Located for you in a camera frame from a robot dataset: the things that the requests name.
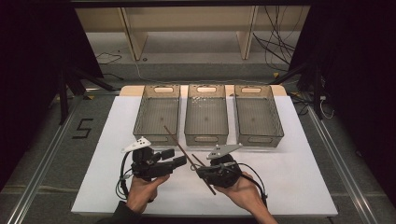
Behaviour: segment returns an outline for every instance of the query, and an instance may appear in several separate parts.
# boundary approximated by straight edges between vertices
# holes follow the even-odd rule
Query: black cable
[[[282,47],[281,45],[279,45],[279,44],[277,44],[277,43],[274,43],[274,42],[271,42],[271,41],[268,41],[268,40],[259,38],[259,37],[257,37],[256,35],[255,35],[255,37],[256,37],[256,39],[258,39],[258,40],[260,40],[260,41],[268,42],[268,43],[270,43],[270,44],[272,44],[272,45],[275,45],[275,46],[278,46],[278,47]],[[286,47],[282,47],[282,48],[285,48],[285,49],[288,49],[288,50],[291,50],[291,51],[295,51],[295,47],[293,47],[292,45],[288,45],[288,44],[286,44]]]
[[[128,157],[129,153],[130,153],[130,151],[126,152],[124,158],[122,159],[122,164],[121,164],[121,168],[120,168],[120,179],[119,179],[119,183],[118,183],[118,184],[120,184],[120,187],[122,188],[125,198],[128,198],[128,188],[126,187],[126,180],[124,178],[123,170],[124,170],[126,158]]]
[[[305,106],[303,107],[303,109],[300,110],[300,112],[297,113],[297,115],[306,115],[308,113],[308,109],[306,109],[309,106],[309,104],[305,104]]]
[[[257,181],[255,181],[254,179],[248,177],[247,175],[244,175],[244,174],[242,174],[242,173],[236,172],[236,171],[233,170],[233,169],[230,169],[230,168],[227,168],[227,167],[225,167],[224,169],[225,169],[225,170],[228,170],[228,171],[230,171],[230,172],[232,172],[232,173],[234,173],[234,174],[236,174],[236,175],[242,176],[242,177],[244,177],[246,180],[248,180],[248,181],[252,182],[254,185],[256,185],[256,187],[257,187],[257,188],[259,189],[259,191],[260,191],[260,195],[261,195],[261,197],[262,197],[262,202],[265,204],[265,206],[267,206],[267,202],[266,202],[267,195],[265,195],[265,192],[263,191],[262,186],[260,186],[259,183],[257,183]]]
[[[103,52],[103,53],[100,53],[98,56],[96,56],[96,59],[99,59],[99,57],[100,57],[100,56],[102,56],[103,54],[108,54],[108,55],[110,55],[110,56],[113,56],[113,57],[118,57],[118,58],[116,58],[116,59],[114,59],[114,60],[111,60],[110,62],[107,62],[107,63],[99,63],[99,64],[109,64],[109,63],[114,63],[115,61],[117,61],[117,60],[119,60],[119,59],[121,59],[121,58],[122,58],[122,56],[121,56],[121,55],[119,55],[119,54],[111,54],[111,53]]]
[[[273,55],[275,55],[275,56],[276,56],[278,59],[280,59],[282,62],[289,64],[286,60],[284,60],[284,59],[282,59],[280,56],[278,56],[275,52],[273,52],[273,51],[271,51],[270,49],[268,49],[267,46],[264,46],[264,44],[260,41],[260,39],[259,39],[254,33],[253,33],[253,36],[256,38],[256,40],[259,42],[259,44],[262,46],[262,48],[264,48],[266,51],[269,51],[270,53],[272,53]],[[264,55],[264,60],[265,60],[265,63],[269,64],[269,63],[267,62],[266,53],[265,53],[265,55]]]
[[[276,38],[277,39],[277,41],[279,42],[279,45],[280,45],[280,43],[282,43],[282,44],[284,44],[284,42],[282,41],[282,38],[280,37],[280,34],[279,34],[279,31],[277,30],[277,23],[276,23],[276,25],[274,25],[274,23],[273,23],[273,20],[271,19],[271,17],[270,17],[270,14],[268,13],[268,10],[267,10],[267,7],[266,6],[264,6],[264,9],[265,9],[265,12],[267,13],[267,17],[268,17],[268,19],[270,20],[270,22],[271,22],[271,26],[273,27],[273,30],[271,31],[271,36],[270,36],[270,39],[269,40],[271,40],[271,38],[272,38],[272,36],[274,37],[274,38]],[[278,17],[278,7],[276,7],[276,22],[277,22],[277,17]],[[284,55],[284,53],[283,53],[283,50],[282,50],[282,48],[280,48],[280,51],[282,52],[282,55],[283,55],[283,58],[285,59],[285,61],[286,61],[286,57],[285,57],[285,55]]]
[[[249,166],[249,165],[247,165],[247,164],[244,164],[244,163],[238,163],[238,165],[244,165],[244,166],[246,166],[247,168],[249,168],[251,171],[253,171],[253,173],[259,178],[260,182],[262,183],[262,179],[261,179],[260,176],[257,174],[257,172],[256,172],[255,170],[253,170],[253,168],[251,168],[251,166]],[[263,183],[262,183],[262,189],[263,189],[263,191],[264,191],[264,193],[265,193],[265,188],[264,188],[264,184],[263,184]]]
[[[116,75],[114,75],[114,74],[112,74],[112,73],[103,73],[103,75],[104,75],[104,76],[113,76],[113,77],[118,78],[119,80],[124,80],[123,77],[118,77],[118,76],[116,76]]]
[[[327,217],[327,219],[329,219],[330,223],[334,224],[331,217]]]

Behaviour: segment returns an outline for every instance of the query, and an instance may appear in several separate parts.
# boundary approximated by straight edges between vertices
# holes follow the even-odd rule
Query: wire
[[[103,75],[104,75],[104,76],[113,76],[113,77],[118,78],[119,80],[124,80],[123,77],[118,77],[118,76],[116,76],[116,75],[114,75],[114,74],[112,74],[112,73],[103,73]]]
[[[305,104],[305,106],[300,110],[300,112],[297,113],[297,115],[306,115],[308,113],[308,111],[309,111],[308,108],[307,108],[308,106],[309,106],[309,104]]]
[[[101,58],[100,56],[102,56],[102,55],[104,55],[104,54],[108,55],[108,56],[106,57],[107,59],[109,58],[109,56],[113,56],[113,57],[117,57],[117,58],[116,58],[116,59],[113,59],[113,60],[111,60],[110,62],[107,62],[107,63],[99,63],[99,64],[109,64],[109,63],[114,63],[115,61],[117,61],[117,60],[119,60],[119,59],[121,59],[121,58],[122,58],[122,56],[121,56],[121,55],[119,55],[119,54],[111,54],[111,53],[103,52],[103,53],[100,53],[98,56],[96,56],[96,59],[103,59],[103,58]]]
[[[256,172],[255,170],[253,170],[253,168],[251,168],[251,166],[249,166],[249,165],[247,165],[247,164],[244,164],[244,163],[238,163],[238,165],[244,165],[244,166],[246,166],[247,168],[249,168],[251,171],[253,171],[253,173],[259,178],[260,182],[262,183],[262,179],[261,179],[260,176],[257,174],[257,172]],[[263,183],[262,183],[262,189],[263,189],[263,191],[264,191],[264,193],[265,193],[265,189],[264,189],[264,184],[263,184]]]
[[[262,197],[262,201],[264,202],[265,206],[267,205],[267,204],[266,204],[267,195],[265,194],[265,191],[264,191],[264,189],[263,189],[263,186],[260,186],[259,183],[257,183],[257,181],[255,181],[254,179],[248,177],[247,175],[244,175],[244,174],[242,174],[242,173],[236,172],[235,170],[230,169],[230,168],[228,168],[228,167],[225,167],[224,169],[225,169],[225,170],[228,170],[228,171],[230,171],[230,172],[232,172],[232,173],[234,173],[234,174],[236,174],[236,175],[242,176],[242,177],[244,177],[245,179],[247,179],[247,180],[249,180],[250,182],[252,182],[254,185],[256,185],[256,187],[259,188],[259,190],[260,190],[260,195],[261,195],[261,197]]]
[[[321,110],[323,116],[324,116],[326,119],[332,119],[332,117],[334,116],[334,110],[332,111],[332,114],[331,114],[329,117],[327,117],[326,113],[323,111],[323,108],[322,108],[323,101],[324,101],[324,100],[321,100],[321,101],[320,101],[320,110]]]

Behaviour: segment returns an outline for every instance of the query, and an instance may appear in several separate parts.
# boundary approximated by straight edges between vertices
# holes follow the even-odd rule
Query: cable
[[[323,108],[322,108],[323,101],[324,101],[324,100],[321,100],[321,101],[320,101],[320,110],[321,110],[323,116],[324,116],[326,119],[332,119],[332,117],[334,116],[334,110],[332,111],[332,115],[329,116],[329,117],[327,117],[326,113],[323,111]]]
[[[247,165],[247,164],[244,164],[244,163],[238,163],[238,165],[244,165],[244,166],[246,166],[247,168],[249,168],[251,171],[253,171],[253,173],[259,178],[260,182],[262,183],[262,179],[261,179],[260,176],[257,174],[257,172],[256,172],[255,170],[253,170],[253,168],[251,168],[251,166],[249,166],[249,165]]]
[[[256,185],[256,187],[257,187],[257,188],[259,189],[259,191],[260,191],[260,195],[261,195],[261,197],[262,197],[262,202],[265,204],[265,206],[267,206],[267,203],[266,203],[267,195],[265,195],[265,191],[264,191],[264,189],[263,189],[263,186],[260,186],[259,183],[257,183],[257,181],[255,181],[254,179],[248,177],[247,175],[244,175],[244,174],[242,174],[242,173],[236,172],[235,170],[230,169],[230,168],[228,168],[228,167],[224,167],[224,169],[227,170],[227,171],[230,171],[230,172],[232,172],[232,173],[234,173],[234,174],[236,174],[236,175],[242,176],[242,177],[244,177],[245,179],[247,179],[247,180],[249,180],[250,182],[252,182],[254,185]]]
[[[124,158],[122,159],[122,164],[121,164],[121,168],[120,168],[120,179],[117,182],[117,186],[116,186],[116,188],[118,190],[120,190],[119,186],[121,187],[121,189],[123,191],[123,195],[125,196],[125,200],[128,198],[128,188],[126,187],[125,174],[128,173],[129,170],[126,173],[124,173],[123,170],[124,170],[126,158],[128,157],[129,153],[130,153],[130,151],[126,152]]]
[[[122,58],[122,56],[121,56],[121,55],[119,55],[119,54],[111,54],[111,53],[103,52],[103,53],[100,53],[98,56],[96,56],[96,59],[100,59],[100,56],[102,56],[102,55],[104,55],[104,54],[107,54],[107,55],[109,55],[109,56],[113,56],[113,57],[118,57],[118,58],[116,58],[116,59],[114,59],[114,60],[111,60],[110,62],[107,62],[107,63],[99,63],[99,64],[109,64],[109,63],[114,63],[115,61],[117,61],[117,60],[119,60],[119,59],[121,59],[121,58]]]
[[[116,75],[114,75],[114,74],[112,74],[112,73],[103,73],[103,75],[104,75],[104,76],[113,76],[113,77],[118,78],[119,80],[124,80],[123,77],[118,77],[118,76],[116,76]]]

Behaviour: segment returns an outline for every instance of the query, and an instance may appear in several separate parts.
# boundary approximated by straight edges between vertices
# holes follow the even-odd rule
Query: gray translucent bin
[[[228,137],[224,85],[190,85],[184,128],[187,146],[225,145]]]
[[[179,103],[179,85],[145,86],[134,124],[135,138],[144,136],[154,146],[175,146],[163,126],[177,136]]]
[[[284,136],[271,86],[235,85],[236,135],[245,147],[277,147]]]

